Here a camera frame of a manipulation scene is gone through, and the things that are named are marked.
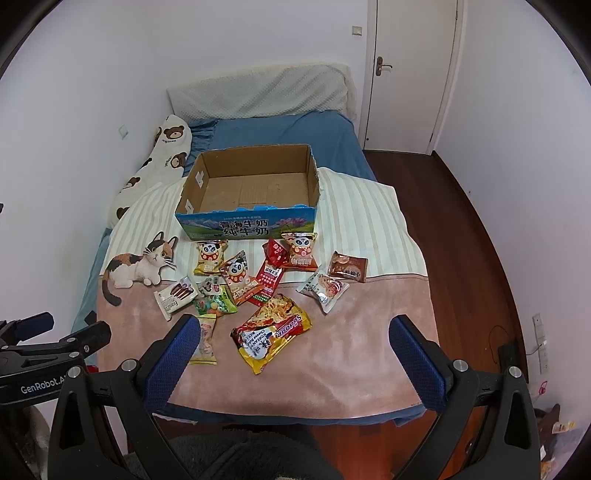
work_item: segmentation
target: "bear print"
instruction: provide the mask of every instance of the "bear print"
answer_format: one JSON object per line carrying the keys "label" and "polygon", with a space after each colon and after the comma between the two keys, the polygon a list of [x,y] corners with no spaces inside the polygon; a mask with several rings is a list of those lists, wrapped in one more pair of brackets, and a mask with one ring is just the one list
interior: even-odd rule
{"label": "bear print", "polygon": [[186,159],[187,159],[187,154],[185,152],[181,152],[181,153],[175,155],[170,160],[170,166],[172,168],[184,167]]}
{"label": "bear print", "polygon": [[125,189],[128,189],[128,188],[130,188],[130,187],[133,187],[133,186],[134,186],[136,183],[138,183],[138,182],[139,182],[139,180],[140,180],[140,178],[139,178],[139,177],[131,177],[131,178],[129,179],[129,182],[127,182],[127,183],[125,184],[125,187],[123,187],[123,189],[125,190]]}
{"label": "bear print", "polygon": [[170,127],[164,130],[164,135],[169,140],[175,140],[176,138],[182,137],[184,131],[184,126],[179,125],[178,127]]}
{"label": "bear print", "polygon": [[156,143],[158,143],[158,139],[160,138],[161,134],[162,134],[162,127],[158,127],[158,133],[154,137],[154,145],[156,145]]}
{"label": "bear print", "polygon": [[125,212],[127,212],[127,210],[129,210],[129,207],[125,207],[125,208],[123,208],[123,207],[119,207],[119,208],[117,209],[117,218],[118,218],[119,220],[121,220],[121,217],[123,217],[123,215],[125,214]]}

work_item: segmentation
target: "cardboard box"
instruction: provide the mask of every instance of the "cardboard box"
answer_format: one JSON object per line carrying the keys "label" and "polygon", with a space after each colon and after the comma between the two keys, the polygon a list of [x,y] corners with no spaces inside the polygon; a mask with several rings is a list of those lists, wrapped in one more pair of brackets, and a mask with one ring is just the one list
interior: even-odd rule
{"label": "cardboard box", "polygon": [[308,145],[263,145],[199,154],[176,218],[191,240],[280,238],[312,232],[320,196]]}

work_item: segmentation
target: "door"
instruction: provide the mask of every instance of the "door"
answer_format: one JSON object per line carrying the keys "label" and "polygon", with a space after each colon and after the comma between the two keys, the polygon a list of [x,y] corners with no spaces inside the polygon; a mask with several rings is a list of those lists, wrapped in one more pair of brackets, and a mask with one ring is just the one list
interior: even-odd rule
{"label": "door", "polygon": [[452,58],[457,0],[378,0],[366,150],[426,153]]}

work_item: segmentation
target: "light switch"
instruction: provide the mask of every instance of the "light switch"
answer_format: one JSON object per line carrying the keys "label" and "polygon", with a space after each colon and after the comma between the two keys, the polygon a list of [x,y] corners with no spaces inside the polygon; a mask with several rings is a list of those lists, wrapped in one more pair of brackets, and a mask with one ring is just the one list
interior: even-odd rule
{"label": "light switch", "polygon": [[121,140],[123,140],[125,137],[127,137],[127,134],[129,132],[127,131],[127,127],[125,125],[121,125],[119,127],[119,135],[121,135]]}

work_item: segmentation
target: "blue bed sheet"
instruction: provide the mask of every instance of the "blue bed sheet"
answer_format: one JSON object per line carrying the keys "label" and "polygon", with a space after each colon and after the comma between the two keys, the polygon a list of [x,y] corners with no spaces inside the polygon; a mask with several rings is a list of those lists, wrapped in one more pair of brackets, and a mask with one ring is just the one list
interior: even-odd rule
{"label": "blue bed sheet", "polygon": [[[190,125],[193,134],[191,152],[185,166],[184,176],[189,174],[197,155],[203,151],[231,147],[269,144],[307,144],[319,167],[328,167],[354,177],[374,180],[372,172],[355,135],[353,124],[338,112],[310,112],[301,115],[281,115],[268,118],[209,119]],[[84,319],[95,309],[98,293],[100,267],[106,255],[111,231],[106,230],[96,253],[86,286],[80,311],[72,326],[72,332],[86,326]],[[96,354],[87,359],[96,365]],[[167,404],[159,413],[169,417],[203,422],[229,422],[250,424],[309,425],[354,424],[367,425],[393,420],[403,425],[421,417],[423,405],[358,419],[300,419],[295,417],[266,417],[226,415],[194,408]]]}
{"label": "blue bed sheet", "polygon": [[193,133],[185,167],[189,173],[195,158],[206,150],[272,144],[307,144],[318,167],[328,167],[353,177],[374,180],[353,129],[338,112],[309,112],[266,118],[199,120],[189,125]]}

